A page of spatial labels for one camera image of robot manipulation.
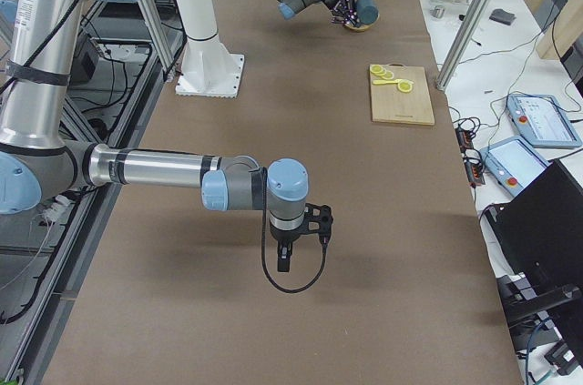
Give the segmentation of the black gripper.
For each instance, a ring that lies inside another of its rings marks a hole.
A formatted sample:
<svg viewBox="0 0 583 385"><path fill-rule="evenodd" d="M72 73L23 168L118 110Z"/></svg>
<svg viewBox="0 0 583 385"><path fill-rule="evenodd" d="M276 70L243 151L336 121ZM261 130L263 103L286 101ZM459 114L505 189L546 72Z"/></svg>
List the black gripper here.
<svg viewBox="0 0 583 385"><path fill-rule="evenodd" d="M278 244L277 271L289 272L292 243L303 234L303 228L282 230L275 226L270 226L270 233Z"/></svg>
<svg viewBox="0 0 583 385"><path fill-rule="evenodd" d="M331 22L338 25L353 25L356 14L355 0L325 0L326 7L332 14Z"/></svg>

